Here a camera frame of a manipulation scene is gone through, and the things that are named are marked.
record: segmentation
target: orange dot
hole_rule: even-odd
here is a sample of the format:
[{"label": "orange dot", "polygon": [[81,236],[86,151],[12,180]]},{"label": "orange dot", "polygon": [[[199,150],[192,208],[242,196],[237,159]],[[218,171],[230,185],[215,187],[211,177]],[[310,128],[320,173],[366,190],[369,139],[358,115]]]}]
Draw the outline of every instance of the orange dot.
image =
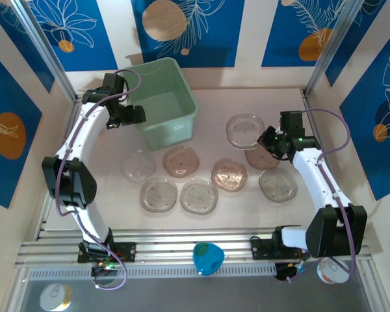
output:
[{"label": "orange dot", "polygon": [[383,142],[387,138],[386,126],[382,123],[379,123],[378,125],[376,125],[376,127],[374,127],[372,135],[377,142]]},{"label": "orange dot", "polygon": [[331,32],[332,29],[324,28],[306,37],[299,47],[300,59],[307,62],[319,59],[320,53],[328,41]]},{"label": "orange dot", "polygon": [[0,114],[0,155],[7,159],[18,159],[26,143],[23,120],[13,112]]},{"label": "orange dot", "polygon": [[71,53],[75,49],[72,42],[67,41],[65,39],[61,40],[58,44],[59,49],[63,50],[63,52]]}]

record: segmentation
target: clear plastic lid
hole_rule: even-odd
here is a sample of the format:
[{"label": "clear plastic lid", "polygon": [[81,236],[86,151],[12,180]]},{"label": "clear plastic lid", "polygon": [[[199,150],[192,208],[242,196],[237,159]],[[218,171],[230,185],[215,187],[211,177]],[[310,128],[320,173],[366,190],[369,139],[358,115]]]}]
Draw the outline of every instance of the clear plastic lid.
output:
[{"label": "clear plastic lid", "polygon": [[140,191],[140,204],[152,213],[163,213],[172,209],[176,199],[176,184],[161,177],[147,180]]},{"label": "clear plastic lid", "polygon": [[238,192],[247,182],[246,167],[232,159],[224,158],[217,161],[211,172],[211,180],[220,189],[227,192]]},{"label": "clear plastic lid", "polygon": [[150,152],[139,149],[122,164],[121,171],[123,176],[132,183],[144,182],[155,173],[156,160]]},{"label": "clear plastic lid", "polygon": [[298,185],[294,177],[281,168],[264,171],[260,175],[259,185],[263,194],[275,203],[291,200],[298,192]]},{"label": "clear plastic lid", "polygon": [[177,146],[163,156],[163,166],[172,177],[186,177],[195,172],[200,159],[192,148]]},{"label": "clear plastic lid", "polygon": [[270,154],[264,147],[259,146],[254,149],[246,149],[246,158],[247,162],[251,167],[266,170],[272,169],[279,165],[280,161],[273,158],[272,154]]},{"label": "clear plastic lid", "polygon": [[197,215],[206,215],[216,207],[218,190],[211,182],[193,179],[183,186],[180,201],[184,210]]},{"label": "clear plastic lid", "polygon": [[255,114],[240,114],[227,122],[228,142],[234,147],[248,150],[259,146],[257,140],[263,134],[265,124]]}]

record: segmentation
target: green plastic bin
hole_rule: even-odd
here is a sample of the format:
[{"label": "green plastic bin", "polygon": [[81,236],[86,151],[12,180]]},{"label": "green plastic bin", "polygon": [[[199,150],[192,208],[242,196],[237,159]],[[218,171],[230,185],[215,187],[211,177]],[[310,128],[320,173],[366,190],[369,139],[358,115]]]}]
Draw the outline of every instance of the green plastic bin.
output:
[{"label": "green plastic bin", "polygon": [[[142,76],[140,88],[129,95],[129,103],[143,106],[146,122],[136,124],[151,150],[190,140],[199,106],[183,77],[181,68],[170,57],[131,66]],[[129,72],[123,76],[132,89],[137,77]]]}]

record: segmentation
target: blue wallpaper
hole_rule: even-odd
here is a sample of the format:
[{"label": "blue wallpaper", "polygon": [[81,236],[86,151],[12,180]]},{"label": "blue wallpaper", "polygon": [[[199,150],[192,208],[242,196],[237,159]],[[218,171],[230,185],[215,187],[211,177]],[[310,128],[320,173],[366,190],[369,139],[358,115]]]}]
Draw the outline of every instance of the blue wallpaper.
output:
[{"label": "blue wallpaper", "polygon": [[379,200],[390,194],[390,40],[340,108]]},{"label": "blue wallpaper", "polygon": [[315,65],[345,3],[279,0],[262,67]]},{"label": "blue wallpaper", "polygon": [[0,2],[0,25],[38,76],[45,89],[50,92],[55,78],[42,60],[13,9],[2,2]]},{"label": "blue wallpaper", "polygon": [[357,49],[377,14],[387,0],[365,0],[338,51],[325,71],[330,86],[336,82],[346,63]]},{"label": "blue wallpaper", "polygon": [[0,205],[9,208],[42,113],[0,63]]},{"label": "blue wallpaper", "polygon": [[118,69],[96,0],[28,4],[67,72]]},{"label": "blue wallpaper", "polygon": [[234,67],[244,0],[131,0],[144,62]]}]

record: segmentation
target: gray floor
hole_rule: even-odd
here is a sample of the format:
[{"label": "gray floor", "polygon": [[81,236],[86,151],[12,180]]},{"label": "gray floor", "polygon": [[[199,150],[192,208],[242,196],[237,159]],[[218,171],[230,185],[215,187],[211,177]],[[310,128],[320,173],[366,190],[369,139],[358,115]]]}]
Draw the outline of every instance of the gray floor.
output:
[{"label": "gray floor", "polygon": [[97,290],[88,280],[30,281],[21,311],[43,311],[40,294],[53,282],[73,289],[66,312],[371,311],[359,277],[326,285],[315,272],[306,272],[292,283],[272,276],[130,279],[118,291]]}]

